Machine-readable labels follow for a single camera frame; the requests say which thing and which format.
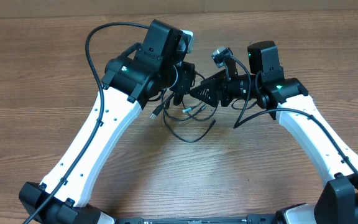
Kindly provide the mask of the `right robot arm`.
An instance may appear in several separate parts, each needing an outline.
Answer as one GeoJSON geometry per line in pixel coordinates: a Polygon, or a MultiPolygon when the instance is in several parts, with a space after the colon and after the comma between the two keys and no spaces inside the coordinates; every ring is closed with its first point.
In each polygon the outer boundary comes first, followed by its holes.
{"type": "Polygon", "coordinates": [[[249,68],[237,73],[240,61],[229,48],[212,54],[219,72],[202,81],[190,95],[210,106],[232,100],[255,100],[298,142],[316,168],[323,191],[315,204],[301,203],[274,214],[248,215],[246,223],[358,223],[358,155],[318,111],[306,87],[286,78],[278,49],[271,40],[247,48],[249,68]]]}

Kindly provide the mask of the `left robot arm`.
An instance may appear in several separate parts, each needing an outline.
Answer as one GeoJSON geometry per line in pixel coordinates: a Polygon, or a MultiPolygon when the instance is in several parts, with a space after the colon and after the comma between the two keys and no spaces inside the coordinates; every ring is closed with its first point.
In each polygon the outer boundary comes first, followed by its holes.
{"type": "Polygon", "coordinates": [[[98,95],[66,153],[39,183],[27,182],[19,200],[28,221],[39,223],[115,223],[89,201],[99,173],[119,138],[151,98],[164,90],[185,95],[195,66],[185,62],[194,33],[154,20],[143,42],[111,59],[96,77],[98,95]]]}

